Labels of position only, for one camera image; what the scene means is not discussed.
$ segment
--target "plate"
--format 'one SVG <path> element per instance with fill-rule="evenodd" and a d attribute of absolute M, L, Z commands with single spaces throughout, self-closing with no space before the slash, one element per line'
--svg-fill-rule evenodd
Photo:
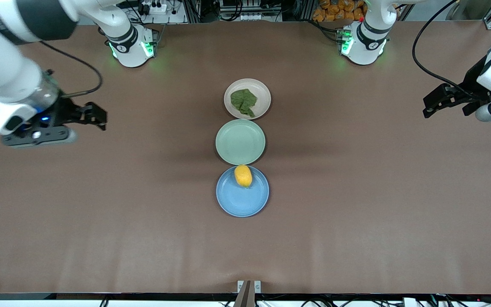
<path fill-rule="evenodd" d="M 236 217 L 248 217 L 261 211 L 269 200 L 269 182 L 265 175 L 254 167 L 249 167 L 253 181 L 248 188 L 238 185 L 234 169 L 226 170 L 217 182 L 216 195 L 221 208 Z"/>
<path fill-rule="evenodd" d="M 230 95 L 243 89 L 249 89 L 249 91 L 257 97 L 257 103 L 251 107 L 251 111 L 253 111 L 253 114 L 255 115 L 254 117 L 249 117 L 249 115 L 240 113 L 240 111 L 236 110 L 232 103 L 230 103 Z M 263 82 L 255 80 L 254 78 L 243 78 L 234 82 L 226 89 L 224 97 L 226 110 L 232 116 L 244 120 L 254 120 L 263 116 L 263 114 L 269 110 L 271 99 L 269 88 L 267 88 Z"/>
<path fill-rule="evenodd" d="M 217 153 L 232 165 L 248 165 L 265 151 L 265 134 L 259 125 L 248 120 L 224 124 L 215 139 Z"/>

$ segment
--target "green led light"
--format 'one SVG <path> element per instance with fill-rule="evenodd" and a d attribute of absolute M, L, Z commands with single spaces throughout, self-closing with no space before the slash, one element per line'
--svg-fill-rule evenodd
<path fill-rule="evenodd" d="M 109 43 L 109 47 L 111 47 L 111 51 L 113 51 L 113 57 L 117 58 L 117 54 L 115 53 L 115 49 L 113 48 L 113 45 L 111 45 L 111 43 Z"/>
<path fill-rule="evenodd" d="M 353 45 L 353 37 L 342 45 L 342 54 L 345 55 L 349 54 L 349 50 L 351 49 L 352 45 Z"/>
<path fill-rule="evenodd" d="M 384 46 L 386 45 L 387 39 L 384 39 L 384 42 L 382 43 L 382 46 L 380 46 L 380 52 L 378 52 L 378 55 L 382 54 L 384 52 Z"/>
<path fill-rule="evenodd" d="M 142 47 L 143 47 L 143 49 L 145 51 L 145 55 L 147 57 L 150 58 L 154 55 L 153 49 L 150 47 L 150 43 L 143 43 L 142 42 Z"/>

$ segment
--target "wire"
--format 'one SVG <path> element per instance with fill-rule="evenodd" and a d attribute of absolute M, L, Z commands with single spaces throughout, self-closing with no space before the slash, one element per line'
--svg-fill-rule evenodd
<path fill-rule="evenodd" d="M 450 295 L 446 295 L 446 296 L 448 296 L 448 297 L 449 297 L 451 300 L 453 300 L 453 301 L 457 301 L 457 302 L 458 302 L 458 304 L 462 305 L 462 307 L 469 307 L 468 305 L 465 305 L 465 304 L 464 304 L 462 301 L 460 301 L 459 299 L 455 299 L 455 298 L 451 297 Z"/>
<path fill-rule="evenodd" d="M 101 29 L 101 27 L 99 27 L 99 26 L 98 26 L 98 33 L 100 33 L 100 35 L 105 36 L 104 31 L 103 31 L 103 30 Z M 106 40 L 104 41 L 104 45 L 109 46 L 109 39 L 106 39 Z"/>
<path fill-rule="evenodd" d="M 198 16 L 198 19 L 199 19 L 200 21 L 202 21 L 202 22 L 203 22 L 203 20 L 202 20 L 202 15 L 200 14 L 200 12 L 198 11 L 198 9 L 196 8 L 196 5 L 194 5 L 194 6 L 193 6 L 193 5 L 191 4 L 191 8 L 193 8 L 193 10 L 194 10 L 195 14 Z"/>
<path fill-rule="evenodd" d="M 138 13 L 138 11 L 136 11 L 136 9 L 134 8 L 134 5 L 132 4 L 132 2 L 130 2 L 130 0 L 126 0 L 126 2 L 130 6 L 130 8 L 134 11 L 134 13 L 136 13 L 136 16 L 138 16 L 138 20 L 140 21 L 140 23 L 142 23 L 142 25 L 144 25 L 143 20 L 140 17 L 140 14 Z"/>
<path fill-rule="evenodd" d="M 293 16 L 296 18 L 302 10 L 302 0 L 295 0 L 293 3 Z"/>
<path fill-rule="evenodd" d="M 282 11 L 282 10 L 280 9 L 280 12 L 278 13 L 278 15 L 276 15 L 276 19 L 275 19 L 275 21 L 278 21 L 278 17 L 279 17 L 279 15 L 280 15 L 280 14 L 283 14 L 283 13 L 288 12 L 288 11 L 290 11 L 290 10 L 291 10 L 291 9 L 286 9 L 286 10 Z"/>
<path fill-rule="evenodd" d="M 224 21 L 234 21 L 238 17 L 240 17 L 240 14 L 242 13 L 242 8 L 243 8 L 242 0 L 236 0 L 236 11 L 234 11 L 234 14 L 232 14 L 232 17 L 230 17 L 229 19 L 220 17 L 220 19 L 221 20 L 224 20 Z"/>
<path fill-rule="evenodd" d="M 77 58 L 76 56 L 73 56 L 71 54 L 68 54 L 67 52 L 65 51 L 62 51 L 54 46 L 51 46 L 49 45 L 48 43 L 45 43 L 44 41 L 39 41 L 39 43 L 41 43 L 42 45 L 46 46 L 46 47 L 49 47 L 50 49 L 58 52 L 59 54 L 62 54 L 68 58 L 72 58 L 74 60 L 76 60 L 77 62 L 87 66 L 88 68 L 90 68 L 91 70 L 93 70 L 96 75 L 98 76 L 98 85 L 94 86 L 93 88 L 91 88 L 90 90 L 86 90 L 86 91 L 80 91 L 80 92 L 75 92 L 75 93 L 71 93 L 71 94 L 66 94 L 66 95 L 62 95 L 63 98 L 72 98 L 72 97 L 78 97 L 78 96 L 83 96 L 83 95 L 87 95 L 87 94 L 90 94 L 90 93 L 93 93 L 95 91 L 97 91 L 98 89 L 100 89 L 101 85 L 104 83 L 104 78 L 101 76 L 101 73 L 99 72 L 99 70 L 97 70 L 94 66 L 88 64 L 87 62 L 81 60 L 80 58 Z"/>
<path fill-rule="evenodd" d="M 433 15 L 426 23 L 425 25 L 423 25 L 422 29 L 418 32 L 418 35 L 416 36 L 416 38 L 414 39 L 414 43 L 413 43 L 413 60 L 414 62 L 417 64 L 417 66 L 423 70 L 425 73 L 427 73 L 428 75 L 432 76 L 432 77 L 435 77 L 435 78 L 438 78 L 439 80 L 443 81 L 443 82 L 446 82 L 450 85 L 452 85 L 453 87 L 455 87 L 456 89 L 462 91 L 464 94 L 466 94 L 467 96 L 469 97 L 473 97 L 473 95 L 469 92 L 467 92 L 466 90 L 462 89 L 459 85 L 457 85 L 456 83 L 448 80 L 447 78 L 444 78 L 443 76 L 439 76 L 438 74 L 435 74 L 434 72 L 431 72 L 430 70 L 428 70 L 427 68 L 425 68 L 423 65 L 420 64 L 420 62 L 418 61 L 418 59 L 416 58 L 416 45 L 418 43 L 418 40 L 419 40 L 419 37 L 422 35 L 423 31 L 425 30 L 425 28 L 427 28 L 427 26 L 439 15 L 441 14 L 444 10 L 446 10 L 449 6 L 451 6 L 452 4 L 454 4 L 455 2 L 457 2 L 458 0 L 452 0 L 450 2 L 448 2 L 448 4 L 446 4 L 445 6 L 443 6 L 438 12 L 435 13 L 435 15 Z"/>
<path fill-rule="evenodd" d="M 107 307 L 109 305 L 109 295 L 105 295 L 101 300 L 100 307 Z"/>
<path fill-rule="evenodd" d="M 310 19 L 299 19 L 298 21 L 306 21 L 310 25 L 313 25 L 314 27 L 316 27 L 318 29 L 321 29 L 322 31 L 327 31 L 327 32 L 331 32 L 331 33 L 337 33 L 337 30 L 323 27 L 317 21 L 313 21 L 313 20 L 310 20 Z"/>
<path fill-rule="evenodd" d="M 350 299 L 350 300 L 349 300 L 349 301 L 347 301 L 346 303 L 343 303 L 343 304 L 341 305 L 341 307 L 345 307 L 346 305 L 348 305 L 349 303 L 351 303 L 352 301 L 355 301 L 355 300 L 356 300 L 356 298 L 355 298 L 355 299 Z"/>
<path fill-rule="evenodd" d="M 446 305 L 448 307 L 454 307 L 454 304 L 450 301 L 450 299 L 448 299 L 447 295 L 445 295 L 445 299 L 446 299 Z"/>
<path fill-rule="evenodd" d="M 403 303 L 390 303 L 389 301 L 383 301 L 387 305 L 403 307 Z"/>
<path fill-rule="evenodd" d="M 333 302 L 333 299 L 331 298 L 330 295 L 325 299 L 325 297 L 319 298 L 322 303 L 324 303 L 327 307 L 338 307 L 335 302 Z"/>
<path fill-rule="evenodd" d="M 128 19 L 130 20 L 131 23 L 139 23 L 139 24 L 144 25 L 143 22 L 145 21 L 145 17 L 147 17 L 147 15 L 142 16 L 141 19 L 138 19 L 137 18 L 138 14 L 132 14 L 133 11 L 134 10 L 131 10 L 131 9 L 127 10 L 126 11 L 126 17 L 128 17 Z"/>
<path fill-rule="evenodd" d="M 306 21 L 308 22 L 310 25 L 313 25 L 314 27 L 318 28 L 321 33 L 323 33 L 323 35 L 330 41 L 333 41 L 335 43 L 342 43 L 343 40 L 341 39 L 335 39 L 333 37 L 331 37 L 330 35 L 327 34 L 327 32 L 330 32 L 330 33 L 337 33 L 337 30 L 333 30 L 333 29 L 329 29 L 329 28 L 326 28 L 326 27 L 322 27 L 319 25 L 319 23 L 317 23 L 316 21 L 312 21 L 310 19 L 300 19 L 300 21 Z"/>
<path fill-rule="evenodd" d="M 158 38 L 156 39 L 156 44 L 160 43 L 162 41 L 162 35 L 164 34 L 164 30 L 166 29 L 167 23 L 164 24 L 164 27 L 162 27 L 162 31 L 158 33 Z"/>
<path fill-rule="evenodd" d="M 314 303 L 317 307 L 321 307 L 321 305 L 318 304 L 317 301 L 312 301 L 311 299 L 309 299 L 308 301 L 304 302 L 300 307 L 306 306 L 307 303 Z"/>

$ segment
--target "blue plate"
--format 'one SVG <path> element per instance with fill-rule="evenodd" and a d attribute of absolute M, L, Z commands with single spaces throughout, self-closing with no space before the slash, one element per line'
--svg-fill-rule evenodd
<path fill-rule="evenodd" d="M 217 182 L 216 195 L 221 208 L 236 217 L 248 217 L 257 214 L 269 200 L 269 182 L 258 169 L 248 166 L 253 181 L 248 188 L 238 185 L 234 178 L 234 169 L 226 170 Z"/>

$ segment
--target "green leaf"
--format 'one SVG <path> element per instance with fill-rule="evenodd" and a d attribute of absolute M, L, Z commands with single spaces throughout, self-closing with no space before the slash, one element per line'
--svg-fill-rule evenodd
<path fill-rule="evenodd" d="M 255 114 L 251 111 L 251 107 L 257 103 L 257 97 L 249 89 L 238 90 L 230 94 L 230 103 L 240 113 L 255 117 Z"/>

